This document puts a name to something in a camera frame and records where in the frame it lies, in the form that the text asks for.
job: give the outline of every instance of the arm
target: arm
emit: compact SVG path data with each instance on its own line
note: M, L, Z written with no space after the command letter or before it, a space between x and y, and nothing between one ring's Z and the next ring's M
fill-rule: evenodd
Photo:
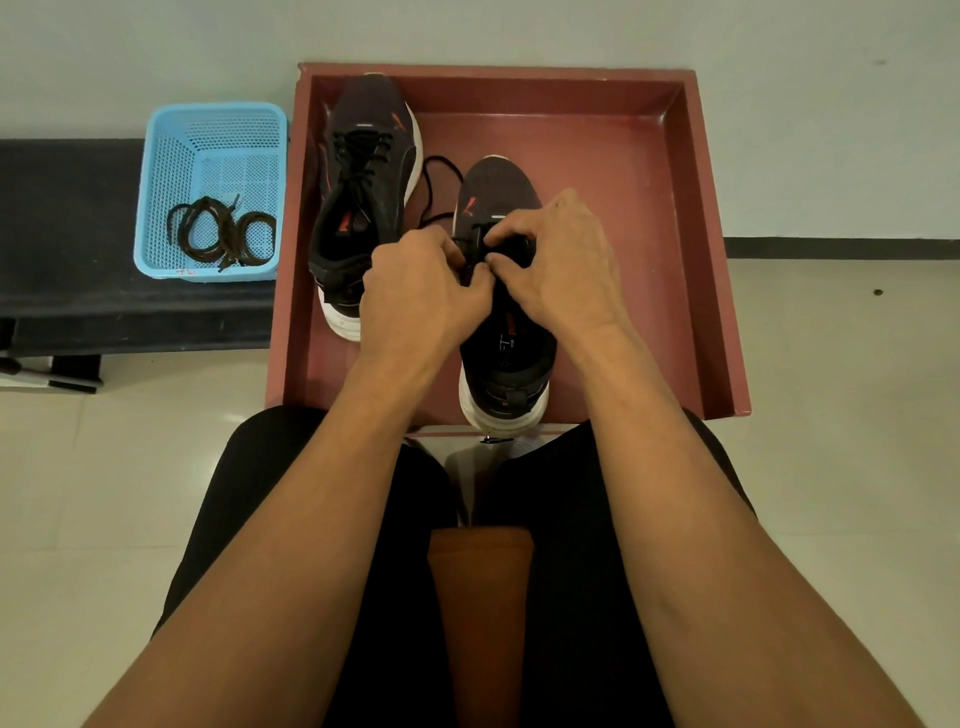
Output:
M783 556L689 425L630 324L600 223L575 193L514 213L536 236L494 272L578 368L637 613L682 726L918 726L890 679Z
M490 313L490 271L463 288L444 254L463 264L440 228L376 249L363 344L340 396L88 728L318 724L407 425L447 355Z

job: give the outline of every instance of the black sneaker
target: black sneaker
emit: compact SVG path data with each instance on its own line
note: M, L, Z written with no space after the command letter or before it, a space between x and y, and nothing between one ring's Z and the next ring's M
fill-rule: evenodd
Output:
M396 84L378 73L348 79L327 115L321 155L310 271L330 328L360 341L370 255L403 234L403 208L423 168L420 128Z
M484 245L487 231L520 207L540 207L540 199L519 167L504 157L486 157L464 178L453 217L453 238L467 266L461 283L469 285L473 266L496 250L526 268L536 242L514 236L495 249ZM460 347L460 408L471 425L494 437L515 437L536 425L546 409L557 340L535 324L498 280L490 316Z

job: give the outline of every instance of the thigh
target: thigh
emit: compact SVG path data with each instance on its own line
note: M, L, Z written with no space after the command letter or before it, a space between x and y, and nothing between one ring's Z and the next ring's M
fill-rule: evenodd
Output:
M156 631L200 581L297 459L324 419L311 407L265 409L236 428L220 456Z
M720 443L687 417L743 496ZM589 423L505 463L478 517L524 525L534 540L523 722L672 725L623 569Z
M170 585L157 629L200 581L309 442L324 412L264 410L230 437ZM430 530L456 525L443 467L403 446L396 461L360 614L324 725L423 716L450 725L443 624L427 565Z
M457 525L443 466L403 446L360 615L324 726L456 724L444 625L427 563L430 532Z

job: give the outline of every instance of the blue plastic basket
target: blue plastic basket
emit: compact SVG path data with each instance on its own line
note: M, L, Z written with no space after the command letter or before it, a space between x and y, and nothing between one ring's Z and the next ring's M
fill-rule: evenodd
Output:
M182 278L200 283L235 283L276 278L287 178L287 117L261 103L180 104L158 109L147 126L140 170L133 262L154 279ZM167 213L181 203L208 195L229 205L240 195L233 219L251 210L276 218L276 249L264 265L198 263L167 239ZM175 218L174 226L180 221ZM202 214L190 233L196 247L217 239L216 225ZM251 253L266 257L270 228L253 224Z

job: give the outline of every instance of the tile floor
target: tile floor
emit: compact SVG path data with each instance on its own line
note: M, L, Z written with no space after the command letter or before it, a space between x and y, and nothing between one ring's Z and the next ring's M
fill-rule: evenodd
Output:
M921 717L960 725L960 261L732 277L755 414L714 430ZM0 390L0 725L79 725L146 642L266 361L114 356L93 397Z

